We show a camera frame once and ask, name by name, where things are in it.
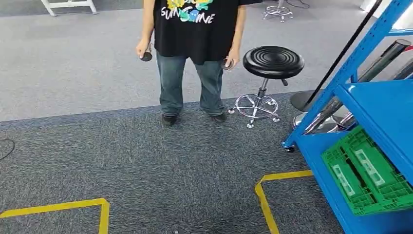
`vr controller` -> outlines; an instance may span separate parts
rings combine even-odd
[[[229,63],[229,66],[228,66],[228,67],[225,66],[226,62],[227,62],[227,59],[224,59],[224,60],[222,61],[222,64],[221,64],[222,69],[224,69],[224,70],[229,70],[229,69],[231,69],[232,66],[234,65],[233,62],[231,61],[231,62]]]
[[[149,62],[152,60],[152,43],[149,44],[148,49],[144,52],[143,57],[140,58],[143,62]]]

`caster wheel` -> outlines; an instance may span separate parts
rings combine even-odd
[[[293,153],[295,149],[293,147],[290,147],[290,148],[286,148],[285,151],[287,151],[288,153]]]

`hand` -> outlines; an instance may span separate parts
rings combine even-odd
[[[229,67],[232,62],[231,68],[233,68],[235,67],[235,65],[237,65],[239,61],[240,61],[240,50],[231,48],[231,50],[228,53],[228,56],[226,57],[225,67]]]
[[[141,39],[138,45],[136,46],[136,53],[139,58],[143,58],[143,54],[147,51],[149,47],[150,40],[148,39]]]

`black cable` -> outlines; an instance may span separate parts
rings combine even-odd
[[[321,80],[320,84],[317,86],[317,88],[314,90],[312,93],[311,97],[307,100],[307,102],[304,104],[304,106],[307,106],[308,104],[311,103],[311,101],[316,97],[317,93],[320,91],[322,88],[323,84],[327,81],[329,76],[333,73],[334,69],[340,62],[340,60],[344,57],[344,54],[348,51],[350,46],[353,44],[353,42],[356,40],[360,32],[363,30],[363,28],[366,26],[367,22],[370,20],[370,18],[373,16],[373,13],[377,10],[378,6],[380,6],[382,0],[377,0],[374,4],[374,6],[371,8],[369,13],[366,15],[366,17],[363,19],[363,22],[358,26],[357,30],[354,32],[353,36],[350,38],[350,40],[347,42],[343,50],[341,51],[340,55],[337,57],[337,59],[334,61],[333,65],[331,65],[330,69],[328,72],[325,74],[324,78]]]
[[[298,0],[298,1],[301,2],[302,6],[297,6],[297,5],[294,5],[294,4],[290,3],[290,0],[287,0],[286,2],[287,2],[288,4],[294,6],[294,7],[303,8],[303,9],[308,9],[308,8],[310,8],[310,5],[309,5],[309,4],[303,2],[302,0]]]
[[[6,157],[8,157],[9,155],[11,155],[12,154],[12,152],[14,151],[14,147],[15,147],[15,143],[14,143],[14,141],[13,140],[10,140],[10,139],[0,139],[0,141],[8,141],[8,142],[11,142],[12,143],[12,149],[5,155],[5,156],[3,156],[2,158],[0,158],[0,161],[2,161],[3,159],[5,159]]]

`black shoe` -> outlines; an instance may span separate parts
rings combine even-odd
[[[226,120],[226,114],[225,112],[220,114],[219,116],[211,116],[212,120],[218,123],[225,122]]]
[[[173,125],[176,122],[177,118],[178,116],[166,116],[164,114],[161,114],[162,123],[164,125]]]

